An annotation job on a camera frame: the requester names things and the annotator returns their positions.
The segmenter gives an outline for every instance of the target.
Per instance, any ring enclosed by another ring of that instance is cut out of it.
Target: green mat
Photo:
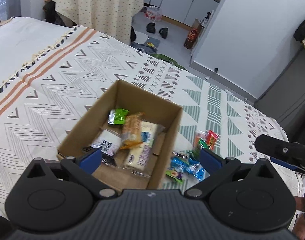
[[[181,68],[183,70],[186,70],[183,66],[179,65],[175,60],[173,60],[172,58],[170,57],[167,57],[166,55],[163,55],[163,54],[152,54],[151,56],[157,58],[157,59],[161,59],[163,61],[166,61],[174,66],[176,66],[177,68]]]

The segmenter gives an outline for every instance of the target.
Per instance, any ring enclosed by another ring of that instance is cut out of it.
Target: black slipper
[[[146,31],[149,33],[155,33],[156,32],[155,23],[148,23],[146,26]]]
[[[167,34],[168,34],[168,28],[161,28],[159,30],[159,34],[162,36],[162,38],[167,38]]]

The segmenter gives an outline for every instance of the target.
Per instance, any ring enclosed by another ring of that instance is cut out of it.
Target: gray ribbed surface
[[[51,235],[14,232],[8,239],[24,240],[296,240],[284,229],[269,235],[240,233],[218,223],[201,201],[188,200],[178,190],[125,190],[122,196],[101,201],[74,228]]]

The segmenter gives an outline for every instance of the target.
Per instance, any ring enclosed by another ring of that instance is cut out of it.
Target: cardboard
[[[123,80],[116,81],[78,121],[59,146],[58,158],[82,156],[82,148],[90,145],[104,129],[120,133],[121,126],[112,127],[107,124],[110,110],[116,108],[127,109],[129,114],[144,112],[145,121],[165,127],[156,138],[153,154],[147,163],[151,176],[147,178],[134,174],[131,170],[103,164],[93,176],[117,191],[125,188],[157,189],[170,163],[183,109]],[[126,157],[127,151],[118,151],[115,158],[117,165],[120,166]]]

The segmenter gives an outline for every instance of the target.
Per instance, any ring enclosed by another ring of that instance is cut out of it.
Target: bed
[[[216,154],[255,163],[269,158],[254,148],[258,135],[287,141],[274,119],[185,70],[95,30],[41,23],[15,18],[0,27],[0,37],[9,41],[0,43],[1,211],[30,161],[56,159],[60,142],[118,79],[183,107],[175,150],[190,150],[196,130],[213,130],[219,134]],[[28,35],[20,31],[27,24]],[[298,195],[301,178],[274,166],[293,195]],[[165,178],[161,187],[184,191],[196,182],[185,177],[179,185]]]

